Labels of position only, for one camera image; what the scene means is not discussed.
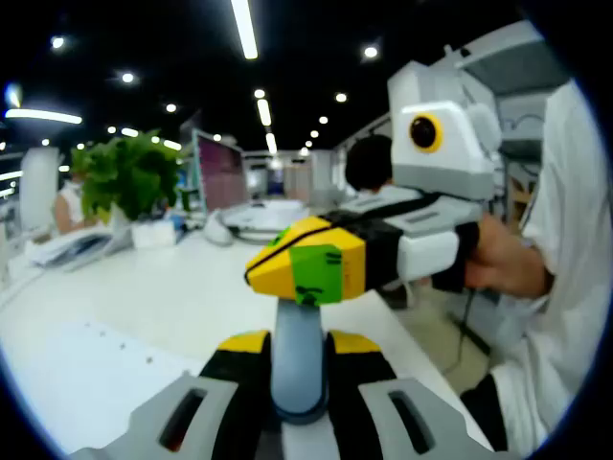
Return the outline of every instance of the white shirt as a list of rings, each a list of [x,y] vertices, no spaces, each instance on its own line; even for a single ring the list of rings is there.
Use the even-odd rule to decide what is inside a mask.
[[[556,428],[578,393],[612,288],[606,152],[573,82],[547,102],[542,163],[523,236],[540,250],[555,281],[524,337],[492,370],[509,448],[523,456]],[[516,306],[526,308],[526,301]]]
[[[85,220],[83,208],[80,205],[81,188],[82,184],[67,180],[59,191],[59,194],[68,203],[68,215],[70,216],[70,223],[73,225]]]

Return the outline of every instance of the person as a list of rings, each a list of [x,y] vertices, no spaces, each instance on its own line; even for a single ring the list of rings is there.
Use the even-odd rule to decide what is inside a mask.
[[[608,196],[598,128],[571,81],[547,102],[542,169],[523,238],[485,215],[466,262],[467,287],[509,294],[514,308],[535,311],[501,363],[461,396],[496,450],[536,450],[590,368],[612,288]]]
[[[84,176],[73,173],[71,180],[66,180],[64,186],[57,194],[54,213],[56,215],[57,231],[65,235],[75,230],[80,230],[96,225],[95,218],[86,219],[80,205],[81,188]]]
[[[378,193],[392,184],[392,140],[374,134],[353,144],[347,153],[345,178],[357,192]]]

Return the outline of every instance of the computer monitor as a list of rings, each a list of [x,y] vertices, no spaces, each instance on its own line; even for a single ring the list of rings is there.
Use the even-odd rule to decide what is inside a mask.
[[[205,213],[227,209],[249,200],[240,149],[193,131],[198,188]]]

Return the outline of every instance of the robot camera eye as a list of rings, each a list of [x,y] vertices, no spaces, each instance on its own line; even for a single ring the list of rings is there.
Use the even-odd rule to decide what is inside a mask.
[[[438,120],[428,115],[418,115],[409,127],[409,135],[418,150],[432,153],[439,148],[443,132]]]

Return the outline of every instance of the black hair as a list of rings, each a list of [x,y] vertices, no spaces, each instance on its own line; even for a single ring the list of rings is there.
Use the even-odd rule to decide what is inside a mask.
[[[347,153],[347,182],[359,190],[378,190],[392,178],[392,139],[380,134],[357,141]]]

